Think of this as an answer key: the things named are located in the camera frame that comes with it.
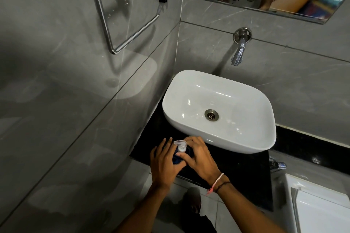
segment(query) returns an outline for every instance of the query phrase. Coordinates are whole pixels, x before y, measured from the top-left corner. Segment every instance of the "white sink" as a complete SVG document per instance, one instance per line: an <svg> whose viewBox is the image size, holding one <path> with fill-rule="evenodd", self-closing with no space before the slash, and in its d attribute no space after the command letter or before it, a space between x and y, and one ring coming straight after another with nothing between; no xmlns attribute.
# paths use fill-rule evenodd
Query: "white sink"
<svg viewBox="0 0 350 233"><path fill-rule="evenodd" d="M207 110L216 111L218 119L208 120ZM178 73L165 93L163 111L176 129L230 151L257 153L276 141L269 99L256 88L226 78L193 70Z"/></svg>

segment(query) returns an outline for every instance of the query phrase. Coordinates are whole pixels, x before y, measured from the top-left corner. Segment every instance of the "black wristband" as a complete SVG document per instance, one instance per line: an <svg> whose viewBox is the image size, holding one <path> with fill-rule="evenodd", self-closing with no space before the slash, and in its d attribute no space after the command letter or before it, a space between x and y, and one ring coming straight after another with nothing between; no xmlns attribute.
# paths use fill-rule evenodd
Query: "black wristband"
<svg viewBox="0 0 350 233"><path fill-rule="evenodd" d="M222 186L224 186L225 184L229 184L229 183L231 183L231 182L224 182L223 184L221 184L214 192L218 192L218 190L222 187Z"/></svg>

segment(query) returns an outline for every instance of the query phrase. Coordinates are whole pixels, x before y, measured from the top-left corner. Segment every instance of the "soap dispenser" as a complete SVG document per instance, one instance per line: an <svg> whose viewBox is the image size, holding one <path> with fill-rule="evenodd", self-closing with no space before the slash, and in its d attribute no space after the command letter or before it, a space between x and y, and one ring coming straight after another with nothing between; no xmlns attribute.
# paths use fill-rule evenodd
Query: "soap dispenser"
<svg viewBox="0 0 350 233"><path fill-rule="evenodd" d="M192 149L187 146L187 142L185 140L174 141L174 145L176 145L177 148L173 155L173 164L179 164L183 160L181 157L176 156L177 152L185 152L190 157L193 156Z"/></svg>

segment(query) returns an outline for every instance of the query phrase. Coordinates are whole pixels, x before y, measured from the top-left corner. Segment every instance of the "mirror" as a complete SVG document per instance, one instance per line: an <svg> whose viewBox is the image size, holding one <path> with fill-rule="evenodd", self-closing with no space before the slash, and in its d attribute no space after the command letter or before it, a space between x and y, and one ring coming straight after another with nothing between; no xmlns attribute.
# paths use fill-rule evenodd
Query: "mirror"
<svg viewBox="0 0 350 233"><path fill-rule="evenodd" d="M244 9L324 24L343 1L336 0L208 0Z"/></svg>

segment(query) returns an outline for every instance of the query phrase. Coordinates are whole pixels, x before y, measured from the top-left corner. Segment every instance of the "pink thread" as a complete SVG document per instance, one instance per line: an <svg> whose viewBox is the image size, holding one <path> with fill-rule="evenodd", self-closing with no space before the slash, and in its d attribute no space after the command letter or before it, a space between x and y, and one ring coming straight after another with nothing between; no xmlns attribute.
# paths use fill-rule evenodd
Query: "pink thread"
<svg viewBox="0 0 350 233"><path fill-rule="evenodd" d="M221 173L219 178L216 179L216 181L214 182L213 186L210 188L210 190L207 190L207 195L211 194L214 191L214 186L215 184L218 182L218 180L222 177L224 173Z"/></svg>

